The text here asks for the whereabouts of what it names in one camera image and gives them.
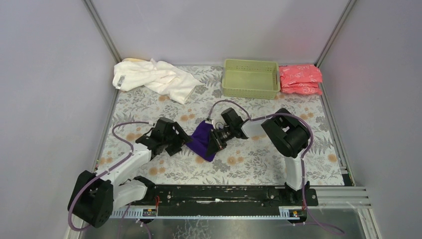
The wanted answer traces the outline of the purple microfibre towel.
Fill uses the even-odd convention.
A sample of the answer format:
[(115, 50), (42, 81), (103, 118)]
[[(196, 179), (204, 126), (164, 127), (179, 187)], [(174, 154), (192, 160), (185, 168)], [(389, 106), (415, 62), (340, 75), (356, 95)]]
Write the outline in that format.
[(212, 162), (215, 153), (207, 156), (207, 149), (210, 141), (210, 132), (213, 129), (213, 125), (207, 120), (202, 121), (193, 134), (191, 135), (191, 142), (186, 143), (186, 146), (193, 151), (196, 155), (208, 162)]

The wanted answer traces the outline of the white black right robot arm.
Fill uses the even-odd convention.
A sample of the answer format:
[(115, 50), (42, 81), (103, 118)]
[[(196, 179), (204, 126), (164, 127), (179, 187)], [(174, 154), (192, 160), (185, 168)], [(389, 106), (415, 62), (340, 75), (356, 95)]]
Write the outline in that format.
[(259, 120), (242, 119), (233, 108), (226, 109), (221, 116), (225, 124), (219, 128), (211, 128), (208, 143), (205, 145), (206, 156), (212, 156), (225, 149), (227, 141), (232, 138), (249, 139), (265, 134), (284, 156), (286, 185), (294, 191), (305, 187), (304, 167), (299, 153), (306, 151), (313, 136), (311, 130), (296, 116), (284, 108)]

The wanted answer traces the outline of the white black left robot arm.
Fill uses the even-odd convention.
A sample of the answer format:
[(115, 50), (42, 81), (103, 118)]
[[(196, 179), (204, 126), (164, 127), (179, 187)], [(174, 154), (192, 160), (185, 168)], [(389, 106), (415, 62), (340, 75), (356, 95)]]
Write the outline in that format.
[(152, 128), (135, 143), (123, 140), (129, 145), (129, 152), (103, 171), (83, 171), (77, 178), (69, 204), (68, 225), (76, 231), (84, 231), (72, 222), (75, 216), (94, 228), (99, 228), (110, 218), (115, 209), (142, 200), (148, 186), (130, 175), (140, 166), (166, 151), (172, 156), (182, 146), (192, 141), (175, 121), (161, 117)]

